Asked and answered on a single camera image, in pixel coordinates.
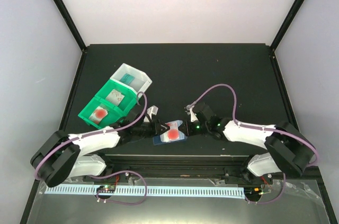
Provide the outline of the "navy blue card holder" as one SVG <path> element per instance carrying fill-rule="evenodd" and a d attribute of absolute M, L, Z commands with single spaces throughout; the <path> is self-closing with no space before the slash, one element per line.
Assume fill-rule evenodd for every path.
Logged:
<path fill-rule="evenodd" d="M 166 125 L 169 126 L 169 130 L 160 136 L 155 136 L 153 138 L 153 144 L 157 146 L 186 140 L 187 136 L 179 130 L 179 126 L 182 124 L 182 120 L 175 120 L 166 123 Z"/>

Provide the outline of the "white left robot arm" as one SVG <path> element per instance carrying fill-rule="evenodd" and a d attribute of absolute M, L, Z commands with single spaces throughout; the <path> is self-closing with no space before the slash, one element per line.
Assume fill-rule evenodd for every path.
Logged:
<path fill-rule="evenodd" d="M 170 127 L 148 113 L 130 112 L 102 129 L 67 134 L 54 132 L 30 160 L 34 178 L 55 187 L 71 177 L 75 164 L 87 154 L 130 143 L 133 138 L 144 139 L 160 136 Z"/>

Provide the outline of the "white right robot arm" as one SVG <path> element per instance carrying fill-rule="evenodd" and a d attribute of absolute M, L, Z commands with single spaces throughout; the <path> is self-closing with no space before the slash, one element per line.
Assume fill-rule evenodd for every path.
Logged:
<path fill-rule="evenodd" d="M 188 110 L 190 119 L 179 126 L 185 136 L 209 134 L 217 140 L 238 142 L 266 150 L 255 154 L 241 169 L 242 180 L 254 183 L 260 176 L 282 172 L 301 177 L 317 159 L 315 147 L 290 123 L 258 125 L 219 117 L 205 103 Z"/>

